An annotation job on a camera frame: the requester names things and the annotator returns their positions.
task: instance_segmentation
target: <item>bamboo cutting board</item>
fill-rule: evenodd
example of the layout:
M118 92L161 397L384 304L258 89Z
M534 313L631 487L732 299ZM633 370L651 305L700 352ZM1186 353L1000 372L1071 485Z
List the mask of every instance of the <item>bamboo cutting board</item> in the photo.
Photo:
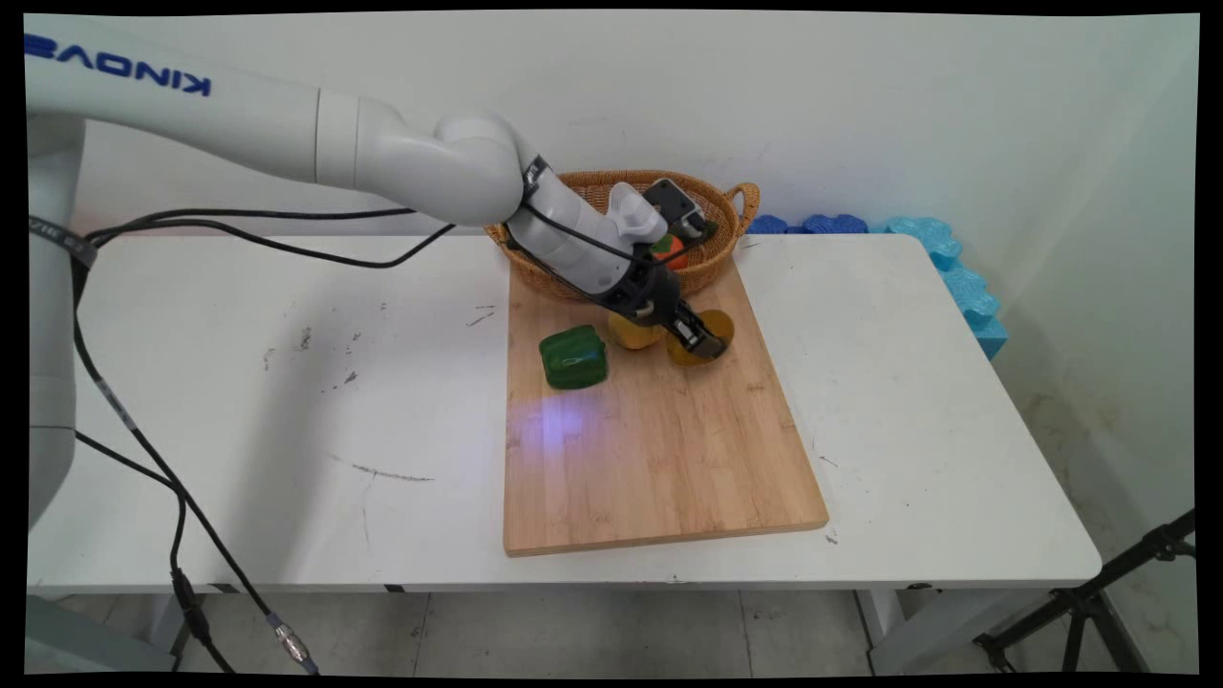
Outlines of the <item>bamboo cutting board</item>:
M689 303L735 320L730 351L682 369L663 342L630 352L608 310L510 276L505 552L544 555L810 530L828 522L739 270ZM608 379L556 391L539 340L593 324Z

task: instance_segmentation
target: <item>blue foam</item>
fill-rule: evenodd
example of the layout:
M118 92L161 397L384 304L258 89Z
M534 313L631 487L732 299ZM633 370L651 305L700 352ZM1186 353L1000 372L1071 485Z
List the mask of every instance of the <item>blue foam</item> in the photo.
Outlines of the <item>blue foam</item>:
M802 222L802 227L790 233L866 233L866 222L854 215L811 215Z
M998 318L989 318L989 321L985 326L972 334L976 335L977 343L981 343L981 351L986 353L986 358L989 360L993 360L998 356L998 351L1002 349L1003 343L1010 337L1007 334L1007 328L998 321Z
M759 215L747 227L747 233L785 233L785 220L774 215Z
M986 326L998 312L998 298L986 291L986 280L980 274L964 266L959 260L943 273L943 281L951 291L955 304L964 313L964 319L974 331Z
M929 259L934 260L934 266L940 270L949 270L955 266L964 246L951 238L951 226L934 218L890 218L888 221L871 230L876 233L907 233L921 241L929 253Z

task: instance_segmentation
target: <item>tiled floor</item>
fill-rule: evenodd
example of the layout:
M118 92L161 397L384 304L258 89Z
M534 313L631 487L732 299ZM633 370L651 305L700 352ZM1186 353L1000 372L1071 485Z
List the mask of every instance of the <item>tiled floor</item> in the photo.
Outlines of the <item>tiled floor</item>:
M933 596L904 599L912 613ZM324 673L421 677L870 676L851 593L596 589L522 593L265 595ZM61 604L122 624L128 598ZM245 595L210 595L213 638L238 671L298 673ZM1088 624L1081 671L1110 671ZM1057 671L1066 631L1053 623L1008 656L1020 671ZM27 672L54 671L27 661ZM188 640L179 671L216 671ZM988 673L965 645L918 673Z

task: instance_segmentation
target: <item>robotic arm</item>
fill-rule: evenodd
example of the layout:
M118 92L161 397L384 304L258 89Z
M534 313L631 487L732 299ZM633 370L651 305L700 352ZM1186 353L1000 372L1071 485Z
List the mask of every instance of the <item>robotic arm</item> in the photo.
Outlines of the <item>robotic arm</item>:
M421 134L378 100L234 70L72 16L26 15L24 51L32 218L67 224L83 120L100 120L444 221L504 221L520 248L596 302L662 324L704 358L725 351L680 299L675 274L647 263L675 218L629 185L598 213L495 114L454 112ZM71 463L76 398L70 258L33 235L29 251L32 528Z

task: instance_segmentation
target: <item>black cable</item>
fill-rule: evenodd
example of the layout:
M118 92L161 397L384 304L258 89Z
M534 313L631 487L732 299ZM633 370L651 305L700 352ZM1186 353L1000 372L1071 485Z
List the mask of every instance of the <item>black cable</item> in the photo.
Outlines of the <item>black cable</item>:
M161 478L160 475L128 459L127 457L120 455L119 452L115 452L110 447L106 447L105 445L98 442L97 440L89 437L88 435L77 431L76 437L78 441L103 453L104 456L110 457L111 459L115 459L116 462L124 464L125 467L137 470L142 475L160 483L166 489L172 491L175 496L179 499L179 524L174 534L174 545L170 550L170 580L174 583L174 595L175 599L179 600L179 607L182 610L183 621L191 628L191 634L199 642L199 644L205 650L208 650L208 654L213 657L213 661L216 662L216 666L219 666L221 671L224 671L225 673L234 673L234 667L230 666L227 661L225 661L225 657L221 655L220 650L218 650L216 645L213 644L212 634L208 631L208 620L204 617L203 610L198 604L198 599L196 598L194 590L191 588L191 582L187 580L187 576L182 573L182 569L179 567L177 563L179 544L182 540L182 530L187 516L187 502L182 497L182 494L179 491L177 488L175 488L172 483L170 483L165 478ZM196 518L198 519L204 518L203 513L198 511L198 507L193 507L193 511L196 513ZM216 546L218 550L225 549L225 545L220 541L219 538L213 538L213 544Z
M170 544L170 571L179 569L179 547L182 546L182 530L187 527L187 500L179 490L174 494L179 497L179 523L174 527L174 543Z
M77 319L75 312L72 315L72 337L76 341L77 354L81 357L81 365L84 367L86 373L89 374L89 378L93 380L94 385L97 385L98 389L102 391L103 396L106 397L108 401L110 401L111 404L114 406L115 403L117 403L117 400L115 400L114 393L110 392L110 387L102 379L102 374L98 373L98 368L94 367L93 358L89 357L89 349L86 347L84 336L81 334L81 321ZM128 426L127 430L132 434L132 437L136 437L136 441L141 444L141 447L143 447L144 451L148 453L149 458L153 459L153 463L157 464L157 468L161 469L161 473L165 474L169 481L175 486L175 491L177 491L183 497L183 500L186 500L187 505L191 507L191 511L194 512L196 518L199 519L199 525L204 527L204 530L208 532L208 536L213 539L213 543L220 551L221 557L225 558L225 563L227 563L229 567L234 571L234 574L237 576L237 579L242 582L242 587L246 588L246 591L251 595L251 600L256 604L256 606L259 607L259 611L263 612L264 616L270 615L272 610L263 601L263 598L259 596L259 593L256 591L254 585L251 584L251 580L246 577L246 573L242 571L242 567L240 567L238 563L234 561L234 556L230 555L229 549L225 547L225 545L221 543L220 535L216 534L216 530L213 528L213 524L208 521L208 517L204 516L203 510L199 508L199 505L196 503L196 500L194 497L191 496L191 492L188 492L182 481L179 480L179 477L174 473L174 469L171 469L170 466L165 463L165 459L161 458L161 455L158 453L157 448L154 448L153 445L148 441L148 439L144 437L144 434L141 433L141 429L136 426L136 424L131 420L130 417L127 417L126 412L121 413L120 415L124 418L124 423L127 424Z
M213 644L212 638L209 638L207 643L201 640L199 644L203 645L205 650L208 650L208 654L213 656L213 661L216 662L216 666L221 667L221 671L224 671L225 673L235 673L234 667L231 667L229 662L225 661L225 657L221 656L220 650L218 650L216 645Z
M76 431L76 435L77 435L77 440L79 442L83 442L84 445L88 445L92 450L94 450L97 452L100 452L100 453L110 457L111 459L115 459L116 462L124 464L125 467L127 467L127 468L130 468L130 469L132 469L135 472L139 472L141 474L143 474L147 478L157 480L161 485L165 485L170 490L174 490L175 494L179 492L177 490L175 490L174 484L170 483L169 480L166 480L166 479L161 478L160 475L153 473L152 470L142 467L141 464L138 464L138 463L128 459L127 457L120 455L119 452L111 450L110 447L106 447L105 445L103 445L102 442L98 442L93 437L89 437L88 435L81 433L79 430Z
M124 225L124 226L117 226L117 227L113 227L113 229L99 230L99 231L93 232L91 236L99 235L99 236L103 237L103 240L109 240L110 237L119 236L121 233L128 233L128 232L132 232L132 231L144 231L144 230L148 230L148 229L161 229L161 227L168 227L168 226L207 226L207 227L212 227L212 229L218 229L220 231L224 231L225 233L231 233L234 236L237 236L238 238L245 238L245 240L251 241L253 243L258 243L259 246L267 246L268 248L275 248L278 251L285 251L286 253L294 253L296 255L305 255L307 258L319 258L319 259L323 259L323 260L331 260L333 263L340 263L340 264L344 264L344 265L352 265L352 266L358 266L358 268L373 268L373 269L385 269L385 268L393 268L395 265L402 264L404 260L406 260L406 259L411 258L412 255L417 254L418 252L423 251L426 246L428 246L429 243L433 243L434 241L437 241L438 238L440 238L443 235L445 235L448 231L450 231L451 229L455 227L455 225L448 224L448 225L443 226L442 229L434 231L433 233L428 235L427 237L424 237L424 240L421 241L419 243L417 243L416 246L412 246L402 255L400 255L397 258L394 258L391 260L385 260L385 262L361 260L361 259L357 259L357 258L349 258L349 257L345 257L345 255L335 255L333 253L324 253L322 251L312 251L309 248L301 248L298 246L291 246L289 243L281 243L280 241L273 241L272 238L267 238L264 236L259 236L258 233L251 233L249 231L238 229L238 227L236 227L234 225L229 225L229 224L225 224L223 221L202 219L202 218L174 219L174 220L154 220L154 221L148 221L148 222L139 224L139 225ZM102 247L104 244L105 243L99 243L98 246Z
M382 268L395 266L404 263L405 260L407 260L408 258L422 251L426 246L428 246L429 243L432 243L433 241L435 241L437 238L442 237L444 233L454 229L455 225L448 224L438 229L432 235L429 235L423 241L421 241L411 249L408 249L406 253L395 259L386 262L374 262L374 260L360 260L356 258L347 258L344 255L335 255L320 251L312 251L309 248L300 248L297 246L290 246L287 243L281 243L279 241L264 238L256 233L251 233L248 231L241 230L238 227L216 220L198 219L198 218L175 220L165 218L175 218L182 215L236 215L236 216L274 216L274 218L292 218L292 219L356 219L356 218L368 218L368 216L410 214L413 211L415 210L408 208L396 208L391 210L369 210L360 213L289 213L278 210L191 208L191 209L165 210L160 213L153 213L143 218L137 218L136 220L132 220L117 227L110 227L91 232L89 235L87 235L87 240L94 242L95 246L100 247L106 242L111 241L113 238L115 238L116 236L131 231L143 231L148 229L158 229L166 226L188 226L188 225L209 226L213 229L219 229L226 233L238 236L240 238L245 238L247 241L267 246L269 248L275 248L279 251L285 251L298 255L319 258L353 266L382 269ZM208 533L208 536L212 539L218 551L225 558L225 562L234 571L235 576L237 576L238 580L242 583L242 587L251 595L251 599L254 601L254 604L259 607L259 611L263 612L264 617L268 618L269 623L276 626L283 622L279 621L279 617L275 616L273 611L268 607L268 605L263 601L262 596L254 589L254 585L252 585L251 580L246 577L246 572L242 571L237 561L235 561L232 555L230 555L229 549L225 547L225 544L216 534L216 530L213 528L212 523L204 516L203 511L199 508L199 505L196 503L194 499L187 491L186 486L182 484L182 480L179 479L179 477L174 473L174 470L169 467L169 464L165 463L160 453L158 453L158 451L148 441L144 434L139 430L139 428L136 426L136 423L132 422L131 417L122 408L122 404L120 404L119 400L114 396L114 392L110 391L110 387L102 379L102 374L94 365L93 358L89 356L89 351L86 347L84 335L81 331L81 321L76 315L76 309L79 306L81 296L84 292L84 284L87 277L88 277L88 268L73 260L72 262L72 287L73 287L72 334L73 334L73 341L76 343L77 354L81 358L81 363L84 367L86 371L89 374L91 379L93 379L94 384L102 391L103 396L106 397L108 402L111 403L115 412L124 420L124 424L127 426L128 431L132 434L133 437L136 437L136 441L139 442L141 447L143 447L144 451L153 459L153 463L155 463L158 468L161 469L161 472L165 474L165 478L161 478L155 473L146 469L144 467L136 464L135 462L127 459L126 457L122 457L117 452L114 452L110 448L100 445L99 442L84 436L83 434L77 434L77 436L83 442L100 451L105 456L174 490L179 500L179 519L175 527L174 544L170 547L170 577L174 584L175 596L179 600L179 604L183 612L185 621L187 626L191 628L192 635L196 637L197 640L199 640L199 643L207 649L208 654L212 655L213 660L218 664L218 666L221 667L223 671L232 673L234 668L229 665L229 662L225 661L225 657L221 656L220 651L213 644L212 635L209 634L208 629L208 621L204 617L203 611L198 605L197 598L191 588L190 580L187 579L182 569L179 567L179 550L182 543L182 535L186 527L186 513L188 506L196 514L196 518L199 521L201 525ZM294 642L297 642L296 635L294 635L291 639ZM313 675L319 673L317 665L314 665L314 662L311 661L308 657L303 660L301 664L303 665L303 667L306 667L306 670L309 673Z
M356 213L292 213L286 210L246 210L241 208L180 208L176 210L160 210L157 213L150 213L144 216L136 218L131 221L124 222L119 226L113 226L108 229L99 229L91 231L84 235L84 240L94 243L94 238L103 236L105 241L98 246L105 244L114 236L111 230L133 226L138 224L144 224L147 221L160 220L165 218L176 218L186 215L205 215L205 216L226 216L226 218L279 218L279 219L291 219L291 220L356 220L364 218L382 218L388 215L410 215L415 213L412 208L391 208L389 210L361 210Z

